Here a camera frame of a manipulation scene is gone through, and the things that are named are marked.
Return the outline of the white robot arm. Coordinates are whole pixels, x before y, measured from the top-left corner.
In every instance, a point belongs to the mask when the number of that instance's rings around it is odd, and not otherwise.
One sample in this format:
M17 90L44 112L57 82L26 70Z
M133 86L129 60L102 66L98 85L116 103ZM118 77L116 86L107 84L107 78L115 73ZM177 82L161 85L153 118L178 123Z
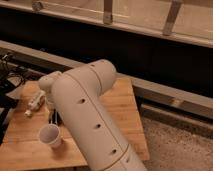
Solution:
M111 89L116 68L98 60L41 77L51 107L59 113L92 171L147 171L99 97Z

